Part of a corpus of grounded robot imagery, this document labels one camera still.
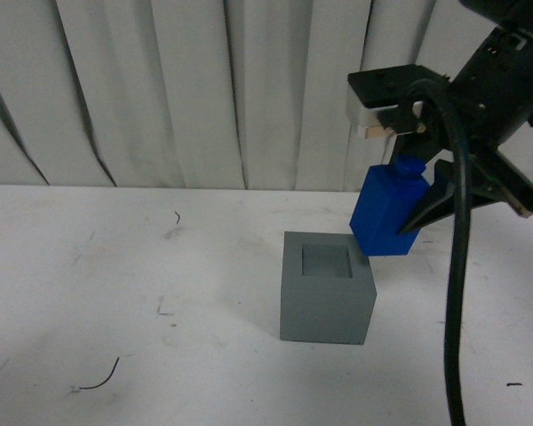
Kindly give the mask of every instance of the white table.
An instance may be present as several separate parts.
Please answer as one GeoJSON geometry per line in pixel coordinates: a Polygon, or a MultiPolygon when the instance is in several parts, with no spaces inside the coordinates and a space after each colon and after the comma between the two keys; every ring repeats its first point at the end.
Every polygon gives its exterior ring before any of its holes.
{"type": "MultiPolygon", "coordinates": [[[[449,424],[449,219],[371,259],[364,346],[278,339],[283,232],[349,233],[355,199],[0,186],[0,425],[449,424]]],[[[473,215],[461,359],[470,425],[533,425],[533,218],[505,205],[473,215]]]]}

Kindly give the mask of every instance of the gray cube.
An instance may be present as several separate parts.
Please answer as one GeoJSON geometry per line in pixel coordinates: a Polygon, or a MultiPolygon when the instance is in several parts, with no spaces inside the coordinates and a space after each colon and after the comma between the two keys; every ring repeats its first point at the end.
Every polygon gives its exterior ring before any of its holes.
{"type": "Polygon", "coordinates": [[[284,233],[281,340],[363,344],[376,297],[353,235],[284,233]]]}

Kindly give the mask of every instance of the black wire scrap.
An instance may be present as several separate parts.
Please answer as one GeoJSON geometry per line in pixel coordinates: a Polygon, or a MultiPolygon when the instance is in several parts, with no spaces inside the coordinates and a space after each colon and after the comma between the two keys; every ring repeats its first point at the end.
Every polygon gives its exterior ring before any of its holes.
{"type": "Polygon", "coordinates": [[[116,365],[118,364],[118,361],[120,360],[121,357],[116,357],[116,361],[115,361],[115,365],[113,366],[113,369],[112,371],[110,372],[110,375],[108,375],[108,377],[100,384],[98,384],[97,386],[89,386],[89,387],[85,387],[85,388],[79,388],[80,391],[87,391],[89,389],[97,389],[97,388],[100,388],[103,384],[105,384],[106,382],[108,382],[110,380],[110,378],[113,376],[113,373],[115,372],[116,370],[116,365]]]}

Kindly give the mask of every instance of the blue bottle-shaped object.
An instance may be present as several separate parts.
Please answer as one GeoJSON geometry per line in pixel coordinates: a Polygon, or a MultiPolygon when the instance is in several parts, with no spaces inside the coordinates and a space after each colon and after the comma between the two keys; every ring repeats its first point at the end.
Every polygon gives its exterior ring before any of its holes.
{"type": "Polygon", "coordinates": [[[418,231],[398,234],[429,184],[426,165],[417,157],[399,155],[394,164],[370,167],[349,225],[365,256],[409,253],[418,231]]]}

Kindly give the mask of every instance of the square hole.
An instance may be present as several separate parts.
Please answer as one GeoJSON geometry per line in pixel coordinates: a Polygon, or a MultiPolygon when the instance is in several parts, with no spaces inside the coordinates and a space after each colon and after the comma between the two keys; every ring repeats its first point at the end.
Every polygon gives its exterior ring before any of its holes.
{"type": "Polygon", "coordinates": [[[347,246],[302,245],[302,275],[307,277],[352,278],[347,246]]]}

